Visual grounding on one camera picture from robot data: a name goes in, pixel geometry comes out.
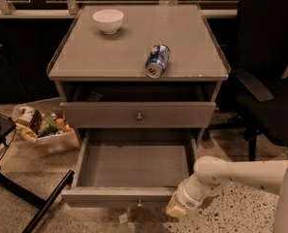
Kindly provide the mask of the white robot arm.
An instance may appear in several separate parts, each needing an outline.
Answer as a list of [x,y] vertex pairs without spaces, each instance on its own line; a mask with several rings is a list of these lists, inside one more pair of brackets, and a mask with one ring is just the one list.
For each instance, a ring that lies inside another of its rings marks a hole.
[[174,192],[166,214],[182,217],[195,212],[227,183],[278,195],[272,233],[288,233],[288,160],[229,162],[213,156],[200,157],[193,174]]

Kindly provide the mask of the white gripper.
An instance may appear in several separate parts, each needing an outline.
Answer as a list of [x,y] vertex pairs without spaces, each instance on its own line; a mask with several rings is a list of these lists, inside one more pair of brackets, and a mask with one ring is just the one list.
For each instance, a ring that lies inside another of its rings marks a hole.
[[225,185],[222,182],[202,182],[196,174],[192,174],[178,186],[166,207],[166,214],[182,217],[186,215],[186,211],[204,209]]

